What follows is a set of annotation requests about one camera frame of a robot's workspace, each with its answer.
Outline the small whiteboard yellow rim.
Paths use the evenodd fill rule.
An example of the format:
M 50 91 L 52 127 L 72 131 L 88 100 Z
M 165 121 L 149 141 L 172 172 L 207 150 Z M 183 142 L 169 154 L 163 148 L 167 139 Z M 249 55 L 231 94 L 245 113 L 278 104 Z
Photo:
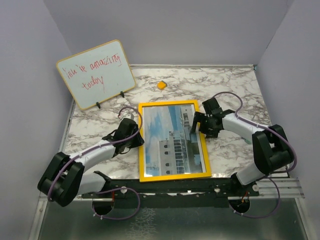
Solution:
M 136 86 L 117 39 L 59 60 L 56 68 L 81 110 L 87 110 Z

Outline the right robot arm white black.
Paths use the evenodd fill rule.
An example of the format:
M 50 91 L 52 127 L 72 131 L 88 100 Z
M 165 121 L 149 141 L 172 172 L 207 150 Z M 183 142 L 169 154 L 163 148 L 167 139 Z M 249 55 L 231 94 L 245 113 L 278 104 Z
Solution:
M 249 184 L 275 173 L 286 165 L 297 164 L 296 153 L 280 125 L 258 124 L 239 116 L 238 110 L 222 110 L 215 97 L 204 101 L 202 105 L 205 112 L 194 113 L 191 133 L 198 130 L 206 138 L 216 139 L 220 131 L 225 130 L 252 144 L 253 163 L 231 176 L 229 189 L 234 195 L 242 195 L 247 191 Z

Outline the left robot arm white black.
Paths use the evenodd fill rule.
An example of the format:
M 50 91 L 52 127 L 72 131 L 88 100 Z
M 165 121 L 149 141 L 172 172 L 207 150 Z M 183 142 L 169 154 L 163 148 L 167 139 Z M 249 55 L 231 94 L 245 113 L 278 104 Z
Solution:
M 124 154 L 126 148 L 137 148 L 143 144 L 138 124 L 123 118 L 117 129 L 95 145 L 77 153 L 56 153 L 41 176 L 37 189 L 50 202 L 62 207 L 70 204 L 76 196 L 86 193 L 106 197 L 111 190 L 110 178 L 99 171 L 88 175 L 85 172 L 102 161 Z

